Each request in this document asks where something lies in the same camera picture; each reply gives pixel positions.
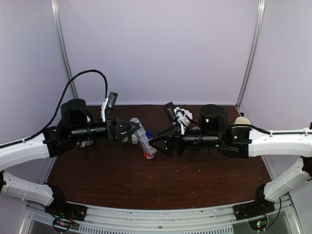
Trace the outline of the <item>clear plastic pill organizer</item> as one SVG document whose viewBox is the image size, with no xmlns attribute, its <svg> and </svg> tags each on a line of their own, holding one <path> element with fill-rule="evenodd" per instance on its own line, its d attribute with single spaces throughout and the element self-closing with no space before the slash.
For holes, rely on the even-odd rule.
<svg viewBox="0 0 312 234">
<path fill-rule="evenodd" d="M 143 125 L 141 124 L 140 120 L 136 117 L 130 119 L 130 121 L 136 122 L 140 124 L 140 128 L 135 131 L 135 135 L 138 138 L 138 143 L 141 145 L 143 151 L 148 152 L 149 154 L 153 154 L 157 152 L 155 148 L 149 145 L 149 141 L 153 138 L 150 132 L 147 132 Z"/>
</svg>

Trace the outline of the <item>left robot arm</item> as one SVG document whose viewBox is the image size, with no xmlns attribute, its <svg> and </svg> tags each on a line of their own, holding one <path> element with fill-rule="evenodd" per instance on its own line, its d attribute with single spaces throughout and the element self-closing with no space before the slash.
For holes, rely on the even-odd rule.
<svg viewBox="0 0 312 234">
<path fill-rule="evenodd" d="M 108 99 L 101 110 L 101 121 L 94 121 L 82 99 L 61 105 L 61 120 L 29 140 L 20 140 L 0 147 L 0 194 L 51 207 L 59 216 L 70 212 L 70 205 L 58 186 L 37 184 L 18 178 L 7 168 L 36 159 L 54 158 L 86 141 L 106 139 L 121 141 L 140 128 L 138 123 L 120 118 L 106 118 L 114 103 Z"/>
</svg>

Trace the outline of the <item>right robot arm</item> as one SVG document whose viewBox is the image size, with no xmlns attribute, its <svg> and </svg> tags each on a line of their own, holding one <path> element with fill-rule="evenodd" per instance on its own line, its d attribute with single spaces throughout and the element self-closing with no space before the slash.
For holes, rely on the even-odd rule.
<svg viewBox="0 0 312 234">
<path fill-rule="evenodd" d="M 245 117 L 238 117 L 233 125 L 228 124 L 227 112 L 214 104 L 199 109 L 198 129 L 188 129 L 193 122 L 185 110 L 169 102 L 164 110 L 174 126 L 159 133 L 149 145 L 167 156 L 180 156 L 185 149 L 216 150 L 229 158 L 250 158 L 257 156 L 298 156 L 295 164 L 281 176 L 257 189 L 255 201 L 250 204 L 254 215 L 262 214 L 283 194 L 292 190 L 304 180 L 312 179 L 312 130 L 274 131 L 251 125 Z"/>
</svg>

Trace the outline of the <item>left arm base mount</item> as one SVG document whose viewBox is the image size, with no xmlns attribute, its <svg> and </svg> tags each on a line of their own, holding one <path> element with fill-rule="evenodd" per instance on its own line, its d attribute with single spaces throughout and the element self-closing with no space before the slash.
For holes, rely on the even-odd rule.
<svg viewBox="0 0 312 234">
<path fill-rule="evenodd" d="M 52 190 L 52 202 L 48 206 L 43 206 L 46 213 L 50 214 L 54 220 L 53 229 L 58 233 L 64 233 L 76 225 L 76 221 L 84 221 L 87 214 L 87 207 L 69 203 L 61 188 L 56 185 L 49 185 Z"/>
</svg>

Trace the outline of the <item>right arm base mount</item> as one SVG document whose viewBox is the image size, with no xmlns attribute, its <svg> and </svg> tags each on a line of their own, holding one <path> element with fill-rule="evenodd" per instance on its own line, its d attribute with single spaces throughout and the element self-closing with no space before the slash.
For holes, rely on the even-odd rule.
<svg viewBox="0 0 312 234">
<path fill-rule="evenodd" d="M 268 227 L 267 214 L 275 211 L 274 202 L 265 199 L 264 188 L 265 184 L 257 188 L 254 201 L 233 206 L 236 220 L 251 219 L 249 226 L 257 232 L 265 231 Z"/>
</svg>

